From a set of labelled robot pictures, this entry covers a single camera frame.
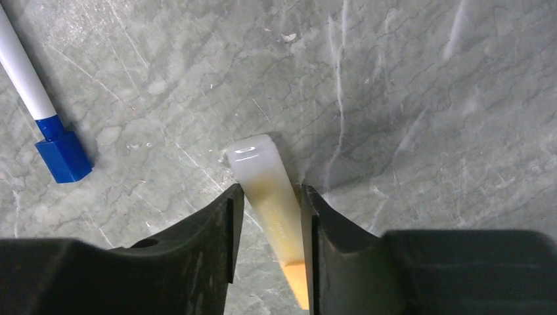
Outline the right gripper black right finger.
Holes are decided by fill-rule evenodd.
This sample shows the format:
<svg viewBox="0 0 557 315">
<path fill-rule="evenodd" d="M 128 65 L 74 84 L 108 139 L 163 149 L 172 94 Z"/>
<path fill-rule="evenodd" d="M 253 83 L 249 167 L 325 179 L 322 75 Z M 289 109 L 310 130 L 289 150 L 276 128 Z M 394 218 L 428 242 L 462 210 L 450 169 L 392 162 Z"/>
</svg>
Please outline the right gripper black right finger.
<svg viewBox="0 0 557 315">
<path fill-rule="evenodd" d="M 312 314 L 555 314 L 556 244 L 528 230 L 367 232 L 301 186 Z"/>
</svg>

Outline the yellow highlighter marker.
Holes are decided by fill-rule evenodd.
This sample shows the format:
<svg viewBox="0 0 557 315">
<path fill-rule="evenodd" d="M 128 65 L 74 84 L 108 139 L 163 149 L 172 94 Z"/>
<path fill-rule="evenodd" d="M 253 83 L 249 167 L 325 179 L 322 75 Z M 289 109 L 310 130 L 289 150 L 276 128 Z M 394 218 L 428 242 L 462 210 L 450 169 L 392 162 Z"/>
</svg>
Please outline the yellow highlighter marker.
<svg viewBox="0 0 557 315">
<path fill-rule="evenodd" d="M 251 136 L 230 144 L 227 158 L 300 308 L 308 310 L 300 203 L 276 144 L 266 134 Z"/>
</svg>

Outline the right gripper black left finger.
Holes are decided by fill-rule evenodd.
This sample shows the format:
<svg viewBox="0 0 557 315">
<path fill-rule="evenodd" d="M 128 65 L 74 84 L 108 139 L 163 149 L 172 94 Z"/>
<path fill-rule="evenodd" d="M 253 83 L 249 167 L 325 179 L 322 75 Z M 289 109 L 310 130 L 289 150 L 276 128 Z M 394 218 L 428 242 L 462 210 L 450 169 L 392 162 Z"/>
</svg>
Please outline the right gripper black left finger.
<svg viewBox="0 0 557 315">
<path fill-rule="evenodd" d="M 222 314 L 233 282 L 244 192 L 128 248 L 72 238 L 1 240 L 2 314 Z"/>
</svg>

